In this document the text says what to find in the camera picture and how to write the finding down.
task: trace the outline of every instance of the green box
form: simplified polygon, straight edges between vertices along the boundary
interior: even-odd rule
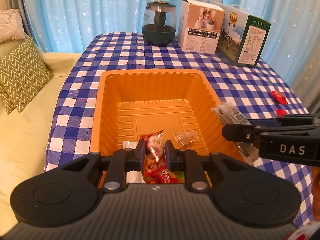
[[[234,6],[215,1],[211,3],[225,10],[219,51],[234,66],[255,67],[271,24]]]

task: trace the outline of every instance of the white box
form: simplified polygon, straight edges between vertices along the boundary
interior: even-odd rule
[[[213,4],[182,0],[178,42],[184,51],[214,54],[225,11]]]

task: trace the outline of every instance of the table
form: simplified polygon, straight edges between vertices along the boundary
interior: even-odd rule
[[[203,71],[221,101],[238,106],[247,118],[276,117],[276,109],[307,113],[287,84],[263,60],[256,68],[234,67],[220,54],[183,52],[174,40],[166,47],[145,44],[142,34],[115,32],[97,35],[67,77],[54,111],[45,171],[89,153],[93,113],[100,75],[106,70],[185,68]],[[283,93],[289,104],[279,105],[270,91]],[[302,204],[294,223],[313,220],[310,168],[259,159],[259,169],[291,181]]]

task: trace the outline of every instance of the red candy wrapper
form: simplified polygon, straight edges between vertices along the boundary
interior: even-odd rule
[[[140,135],[140,139],[143,139],[146,142],[147,155],[152,154],[156,160],[159,160],[159,158],[163,156],[163,130],[156,133]]]
[[[167,168],[161,168],[157,171],[157,173],[154,175],[160,183],[167,184],[167,183],[178,183],[178,180],[176,178],[173,178],[169,175],[169,171]]]
[[[278,91],[271,91],[270,94],[273,96],[273,99],[281,105],[287,105],[287,99]]]
[[[143,179],[149,184],[178,183],[178,178],[170,176],[164,156],[163,130],[140,136],[146,142],[147,155],[142,172]]]
[[[287,113],[287,111],[283,110],[283,109],[277,109],[276,110],[277,116],[285,116]]]

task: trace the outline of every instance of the box label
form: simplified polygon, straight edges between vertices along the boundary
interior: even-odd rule
[[[219,35],[216,32],[186,28],[186,50],[215,53]]]
[[[252,25],[249,26],[238,63],[254,64],[256,62],[266,33],[266,30]]]

